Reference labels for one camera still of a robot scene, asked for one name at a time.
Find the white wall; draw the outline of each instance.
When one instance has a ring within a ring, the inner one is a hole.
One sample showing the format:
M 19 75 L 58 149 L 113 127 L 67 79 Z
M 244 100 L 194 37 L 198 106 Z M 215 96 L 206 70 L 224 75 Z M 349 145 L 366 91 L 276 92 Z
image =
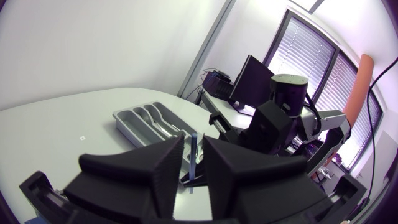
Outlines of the white wall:
M 7 1 L 0 13 L 0 110 L 122 86 L 175 95 L 223 4 Z

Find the orange cylinder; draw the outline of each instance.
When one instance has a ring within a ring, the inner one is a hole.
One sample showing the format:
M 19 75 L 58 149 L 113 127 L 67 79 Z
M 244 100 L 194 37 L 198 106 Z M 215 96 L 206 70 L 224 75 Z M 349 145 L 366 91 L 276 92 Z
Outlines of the orange cylinder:
M 369 55 L 362 54 L 353 89 L 343 109 L 343 113 L 346 115 L 351 127 L 354 126 L 356 118 L 358 118 L 363 103 L 365 102 L 366 94 L 368 93 L 371 83 L 373 67 L 373 59 Z

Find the cable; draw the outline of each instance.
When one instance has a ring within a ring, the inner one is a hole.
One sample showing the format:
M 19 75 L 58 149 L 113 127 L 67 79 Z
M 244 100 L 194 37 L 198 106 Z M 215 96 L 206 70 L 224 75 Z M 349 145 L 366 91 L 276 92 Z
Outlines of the cable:
M 371 125 L 371 134 L 372 134 L 372 144 L 373 144 L 373 167 L 372 167 L 372 181 L 371 186 L 369 188 L 368 200 L 370 201 L 372 188 L 373 188 L 373 179 L 374 179 L 374 167 L 376 163 L 376 144 L 374 143 L 374 132 L 373 132 L 373 124 L 371 118 L 371 110 L 369 109 L 369 95 L 371 94 L 371 90 L 373 86 L 376 84 L 377 81 L 388 71 L 392 68 L 398 61 L 398 57 L 386 68 L 384 71 L 373 81 L 372 85 L 369 87 L 368 95 L 366 98 L 366 106 L 368 106 L 368 116 L 369 116 L 369 124 Z
M 211 72 L 211 71 L 208 71 L 208 70 L 211 70 L 211 69 L 213 69 L 213 71 L 214 71 L 214 70 L 217 70 L 217 71 L 218 71 L 217 68 L 205 68 L 205 69 L 203 69 L 204 73 L 200 75 L 200 79 L 201 79 L 202 82 L 204 81 L 204 80 L 203 80 L 203 76 L 206 75 L 206 73 Z
M 202 85 L 200 85 L 200 86 L 198 86 L 198 87 L 196 87 L 196 88 L 194 88 L 193 90 L 192 90 L 192 92 L 185 98 L 186 100 L 188 99 L 188 97 L 195 91 L 195 90 L 197 90 L 199 87 L 201 87 L 201 86 L 205 86 L 206 85 L 206 83 L 208 82 L 208 81 L 210 81 L 213 77 L 215 77 L 216 75 L 213 73 L 213 74 L 211 74 L 211 77 L 209 78 L 209 79 L 207 79 Z
M 313 101 L 310 98 L 310 95 L 308 95 L 308 93 L 305 94 L 306 99 L 308 100 L 308 104 L 310 106 L 308 106 L 308 108 L 310 108 L 314 113 L 315 113 L 315 117 L 317 118 L 317 128 L 315 128 L 315 130 L 313 131 L 312 135 L 317 135 L 319 134 L 319 132 L 321 131 L 321 117 L 319 116 L 318 110 L 315 107 L 315 105 L 313 104 Z

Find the power cord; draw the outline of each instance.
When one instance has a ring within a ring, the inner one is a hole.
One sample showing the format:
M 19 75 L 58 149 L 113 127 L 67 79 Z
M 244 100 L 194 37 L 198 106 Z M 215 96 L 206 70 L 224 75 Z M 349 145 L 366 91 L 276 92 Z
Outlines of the power cord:
M 371 193 L 372 193 L 372 188 L 373 188 L 373 180 L 374 180 L 374 167 L 376 163 L 376 144 L 374 143 L 374 132 L 373 132 L 373 124 L 372 124 L 372 118 L 371 118 L 371 110 L 369 109 L 369 95 L 371 94 L 371 90 L 376 84 L 379 79 L 386 74 L 390 68 L 392 68 L 398 61 L 398 57 L 386 68 L 384 71 L 373 81 L 372 85 L 369 87 L 368 90 L 368 95 L 366 98 L 366 106 L 368 106 L 368 116 L 369 116 L 369 124 L 371 125 L 371 134 L 372 134 L 372 144 L 373 144 L 373 167 L 372 167 L 372 181 L 371 181 L 371 187 L 369 188 L 369 194 L 368 194 L 368 201 L 370 201 Z
M 313 101 L 310 98 L 310 95 L 308 95 L 308 93 L 306 93 L 305 97 L 308 100 L 309 105 L 304 105 L 304 106 L 310 108 L 310 110 L 312 110 L 312 112 L 315 113 L 315 117 L 317 118 L 317 128 L 315 128 L 315 130 L 312 133 L 312 135 L 314 136 L 314 135 L 319 134 L 319 132 L 321 131 L 321 117 L 319 116 L 318 110 L 315 107 L 315 105 L 313 104 Z
M 196 87 L 196 88 L 194 88 L 193 90 L 192 90 L 192 92 L 185 98 L 186 100 L 188 99 L 188 97 L 195 91 L 195 90 L 197 90 L 198 88 L 200 88 L 200 87 L 204 87 L 205 85 L 206 85 L 206 83 L 208 83 L 213 77 L 215 77 L 216 75 L 214 74 L 214 73 L 212 73 L 211 74 L 211 77 L 209 78 L 209 79 L 207 79 L 205 82 L 203 82 L 202 83 L 202 85 L 200 85 L 200 86 L 198 86 L 198 87 Z

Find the gray cutlery tray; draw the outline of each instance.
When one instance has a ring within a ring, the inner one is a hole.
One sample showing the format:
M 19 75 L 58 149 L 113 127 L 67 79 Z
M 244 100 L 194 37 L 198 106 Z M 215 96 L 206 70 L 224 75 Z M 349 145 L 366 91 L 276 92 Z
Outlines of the gray cutlery tray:
M 182 169 L 189 170 L 191 134 L 198 136 L 197 162 L 203 158 L 202 135 L 159 102 L 150 102 L 113 112 L 116 127 L 136 147 L 144 147 L 175 136 L 184 136 Z

